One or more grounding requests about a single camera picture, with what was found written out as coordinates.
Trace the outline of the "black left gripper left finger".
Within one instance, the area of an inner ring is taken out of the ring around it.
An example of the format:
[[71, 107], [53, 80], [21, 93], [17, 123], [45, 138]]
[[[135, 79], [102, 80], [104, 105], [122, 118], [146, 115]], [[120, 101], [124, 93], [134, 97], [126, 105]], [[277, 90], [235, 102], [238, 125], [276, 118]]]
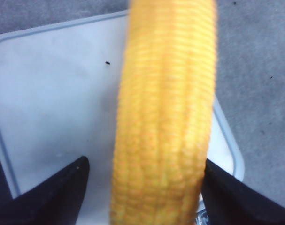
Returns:
[[74, 225], [85, 197], [90, 165], [79, 157], [35, 188], [13, 198], [0, 162], [0, 225]]

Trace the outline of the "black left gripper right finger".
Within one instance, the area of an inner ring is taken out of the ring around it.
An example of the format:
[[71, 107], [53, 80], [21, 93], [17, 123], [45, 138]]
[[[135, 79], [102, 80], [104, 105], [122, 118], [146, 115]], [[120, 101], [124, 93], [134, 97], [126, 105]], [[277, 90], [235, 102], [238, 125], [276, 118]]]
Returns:
[[201, 193], [212, 225], [285, 225], [285, 208], [206, 160]]

